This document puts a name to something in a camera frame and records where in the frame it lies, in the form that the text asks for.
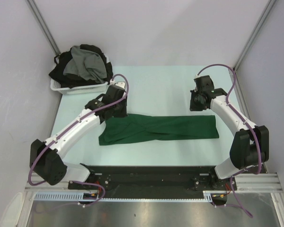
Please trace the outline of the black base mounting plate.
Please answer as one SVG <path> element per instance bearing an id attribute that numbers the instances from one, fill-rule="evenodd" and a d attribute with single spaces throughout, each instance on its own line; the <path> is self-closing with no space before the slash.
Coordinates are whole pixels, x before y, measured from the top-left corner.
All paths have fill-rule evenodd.
<path id="1" fill-rule="evenodd" d="M 212 166 L 88 166 L 85 184 L 67 181 L 70 191 L 85 191 L 84 200 L 105 191 L 105 199 L 178 201 L 214 197 L 237 189 L 234 178 L 220 180 Z"/>

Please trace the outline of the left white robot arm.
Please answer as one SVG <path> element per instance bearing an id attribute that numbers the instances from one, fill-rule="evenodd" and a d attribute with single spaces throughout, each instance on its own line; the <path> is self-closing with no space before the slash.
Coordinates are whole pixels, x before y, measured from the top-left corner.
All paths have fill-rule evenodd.
<path id="1" fill-rule="evenodd" d="M 78 181 L 85 188 L 94 186 L 95 177 L 87 165 L 63 161 L 67 152 L 91 129 L 112 117 L 126 117 L 128 87 L 113 82 L 106 93 L 89 101 L 76 119 L 45 141 L 35 140 L 30 147 L 30 173 L 43 183 L 56 185 L 61 181 Z"/>

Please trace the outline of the white plastic laundry basket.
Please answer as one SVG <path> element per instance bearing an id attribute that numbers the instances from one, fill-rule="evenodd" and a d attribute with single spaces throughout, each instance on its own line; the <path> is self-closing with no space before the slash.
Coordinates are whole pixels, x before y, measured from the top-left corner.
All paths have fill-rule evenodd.
<path id="1" fill-rule="evenodd" d="M 89 86 L 81 86 L 81 87 L 61 87 L 61 84 L 53 79 L 50 81 L 50 88 L 52 91 L 57 91 L 62 95 L 76 95 L 76 94 L 84 94 L 84 93 L 96 93 L 96 92 L 104 92 L 108 87 L 108 83 L 105 82 L 103 84 L 98 85 L 89 85 Z"/>

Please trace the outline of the green t shirt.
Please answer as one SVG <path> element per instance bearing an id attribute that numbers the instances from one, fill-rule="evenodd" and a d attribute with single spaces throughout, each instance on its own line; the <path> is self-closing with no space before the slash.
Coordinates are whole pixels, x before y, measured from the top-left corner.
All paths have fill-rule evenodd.
<path id="1" fill-rule="evenodd" d="M 99 136 L 101 146 L 133 144 L 152 140 L 218 139 L 214 115 L 147 116 L 129 114 L 111 118 Z"/>

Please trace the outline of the grey t shirt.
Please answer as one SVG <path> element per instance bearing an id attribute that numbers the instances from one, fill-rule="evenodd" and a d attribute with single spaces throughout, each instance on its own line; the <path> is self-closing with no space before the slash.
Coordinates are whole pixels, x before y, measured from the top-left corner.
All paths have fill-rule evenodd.
<path id="1" fill-rule="evenodd" d="M 69 78 L 79 77 L 102 84 L 107 78 L 107 58 L 99 50 L 86 50 L 78 45 L 71 48 L 72 59 L 66 64 L 63 75 Z"/>

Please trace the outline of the left aluminium corner post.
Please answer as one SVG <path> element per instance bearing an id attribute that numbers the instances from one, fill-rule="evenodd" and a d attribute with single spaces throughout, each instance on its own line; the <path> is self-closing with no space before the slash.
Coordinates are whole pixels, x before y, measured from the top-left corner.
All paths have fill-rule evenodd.
<path id="1" fill-rule="evenodd" d="M 31 10 L 33 16 L 35 17 L 38 25 L 41 28 L 41 31 L 43 32 L 46 40 L 48 41 L 50 47 L 52 48 L 53 52 L 55 53 L 55 55 L 59 55 L 60 49 L 36 3 L 35 0 L 25 0 L 26 4 L 28 5 L 28 8 Z"/>

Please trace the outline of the black t shirt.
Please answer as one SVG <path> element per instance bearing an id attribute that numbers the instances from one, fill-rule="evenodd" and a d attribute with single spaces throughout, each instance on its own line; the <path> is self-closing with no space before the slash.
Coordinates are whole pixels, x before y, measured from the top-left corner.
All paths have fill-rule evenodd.
<path id="1" fill-rule="evenodd" d="M 81 48 L 89 50 L 99 50 L 101 51 L 100 48 L 94 45 L 88 45 L 88 44 L 81 44 Z M 112 64 L 109 61 L 108 57 L 107 58 L 107 64 L 106 64 L 106 71 L 107 71 L 107 78 L 105 79 L 105 82 L 109 82 L 110 79 L 113 76 L 113 69 L 112 69 Z M 81 86 L 89 86 L 89 85 L 98 85 L 99 83 L 93 82 L 91 80 L 84 81 L 83 79 L 78 79 L 79 77 L 75 76 L 72 78 L 69 78 L 67 76 L 63 75 L 63 70 L 66 66 L 66 64 L 72 59 L 71 57 L 71 49 L 67 52 L 63 52 L 60 55 L 57 55 L 54 57 L 54 62 L 56 64 L 55 68 L 49 73 L 49 76 L 51 79 L 59 82 L 61 84 L 61 87 L 81 87 Z"/>

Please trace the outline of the aluminium corner post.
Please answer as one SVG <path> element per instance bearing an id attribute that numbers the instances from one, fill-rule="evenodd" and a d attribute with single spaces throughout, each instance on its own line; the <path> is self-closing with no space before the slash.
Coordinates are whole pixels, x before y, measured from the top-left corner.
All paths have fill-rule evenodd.
<path id="1" fill-rule="evenodd" d="M 46 40 L 48 41 L 50 47 L 52 48 L 53 52 L 55 53 L 55 55 L 59 55 L 60 49 L 36 3 L 35 0 L 25 0 L 26 4 L 28 5 L 28 8 L 31 10 L 33 16 L 35 17 L 38 25 L 41 28 L 41 31 L 43 32 Z"/>
<path id="2" fill-rule="evenodd" d="M 234 66 L 233 66 L 234 71 L 238 71 L 240 65 L 242 64 L 243 60 L 247 56 L 247 54 L 250 51 L 255 40 L 259 36 L 264 24 L 266 23 L 268 17 L 272 13 L 272 11 L 273 11 L 273 9 L 274 9 L 274 7 L 276 6 L 277 3 L 278 3 L 278 0 L 269 0 L 267 2 L 263 12 L 261 13 L 255 27 L 253 28 L 253 30 L 251 32 L 251 35 L 249 36 L 246 44 L 243 47 L 243 50 L 241 51 L 238 59 L 236 60 Z"/>

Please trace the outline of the right aluminium corner post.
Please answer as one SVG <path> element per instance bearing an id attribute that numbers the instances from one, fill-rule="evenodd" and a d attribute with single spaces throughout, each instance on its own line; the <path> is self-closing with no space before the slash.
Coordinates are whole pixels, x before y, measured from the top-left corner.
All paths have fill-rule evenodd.
<path id="1" fill-rule="evenodd" d="M 238 59 L 236 60 L 234 66 L 233 66 L 234 71 L 238 71 L 240 65 L 242 64 L 243 60 L 247 56 L 247 54 L 250 51 L 255 40 L 259 36 L 264 24 L 266 23 L 268 17 L 272 13 L 272 11 L 273 11 L 273 9 L 274 9 L 274 7 L 276 6 L 277 3 L 278 3 L 278 0 L 269 0 L 267 2 L 263 12 L 261 13 L 255 27 L 253 28 L 253 30 L 251 32 L 251 35 L 249 36 L 246 44 L 243 47 L 243 50 L 241 51 Z"/>

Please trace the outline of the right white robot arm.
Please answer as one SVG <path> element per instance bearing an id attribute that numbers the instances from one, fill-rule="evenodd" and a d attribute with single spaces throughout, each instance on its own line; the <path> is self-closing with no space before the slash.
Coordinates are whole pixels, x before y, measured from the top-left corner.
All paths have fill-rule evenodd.
<path id="1" fill-rule="evenodd" d="M 222 88 L 215 88 L 209 75 L 195 76 L 195 89 L 191 90 L 190 110 L 210 109 L 216 113 L 233 134 L 230 157 L 214 168 L 209 185 L 219 190 L 226 179 L 251 167 L 261 167 L 269 160 L 269 130 L 258 126 L 244 116 L 228 100 Z"/>

